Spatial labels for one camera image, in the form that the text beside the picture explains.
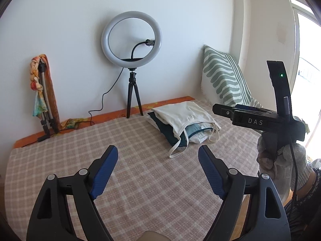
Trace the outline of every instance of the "blue rubber pad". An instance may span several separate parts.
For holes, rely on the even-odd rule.
[[[198,150],[198,160],[214,194],[218,195],[221,199],[225,199],[226,192],[223,189],[223,179],[209,158],[208,153],[204,150],[203,146],[201,146]]]
[[[118,150],[114,146],[109,155],[105,159],[104,163],[98,170],[92,183],[92,190],[90,192],[91,197],[95,200],[99,195],[104,192],[107,182],[118,160]]]

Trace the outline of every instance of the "white ring light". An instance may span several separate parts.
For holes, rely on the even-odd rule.
[[[149,54],[147,54],[144,58],[135,62],[127,62],[127,61],[123,61],[122,59],[119,59],[113,54],[109,46],[109,35],[111,30],[120,21],[128,18],[138,18],[147,22],[151,26],[155,34],[155,45],[153,46],[153,49],[151,49]],[[160,47],[161,44],[162,44],[162,32],[160,30],[158,23],[148,14],[145,14],[143,12],[130,11],[130,12],[121,13],[117,15],[115,18],[113,18],[110,21],[110,23],[106,25],[104,31],[102,32],[102,50],[104,51],[105,56],[113,64],[116,64],[120,67],[124,67],[128,69],[132,69],[132,68],[134,69],[149,63],[158,54],[159,49],[161,48]]]

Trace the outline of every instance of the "checkered blanket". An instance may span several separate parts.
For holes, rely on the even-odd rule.
[[[220,140],[207,143],[215,156],[228,167],[255,176],[259,134],[235,127],[229,119],[214,115],[207,103],[195,102],[222,127]],[[16,234],[26,239],[34,202],[49,174],[73,175],[101,157],[109,145],[118,148],[119,159],[95,204],[113,239],[136,240],[153,230],[172,241],[203,240],[221,200],[198,162],[200,145],[191,143],[182,155],[170,159],[170,144],[139,114],[14,149],[5,179],[5,206]],[[72,197],[68,203],[76,234],[85,239]]]

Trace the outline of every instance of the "striped pillow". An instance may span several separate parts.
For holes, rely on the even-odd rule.
[[[202,90],[205,86],[212,86],[214,91],[223,101],[224,105],[235,106],[236,104],[253,105],[261,107],[257,100],[251,97],[244,76],[234,57],[216,51],[209,46],[204,48],[204,63],[202,75]]]

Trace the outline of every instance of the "glove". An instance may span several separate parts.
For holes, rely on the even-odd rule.
[[[265,149],[264,139],[259,137],[257,142],[258,155],[256,161],[259,163],[260,173],[266,173],[272,179],[282,201],[288,197],[289,189],[294,189],[295,170],[291,155],[290,145],[281,148],[277,153],[271,154]],[[293,152],[298,167],[297,190],[302,188],[312,172],[312,166],[307,162],[305,148],[300,144],[293,144]]]

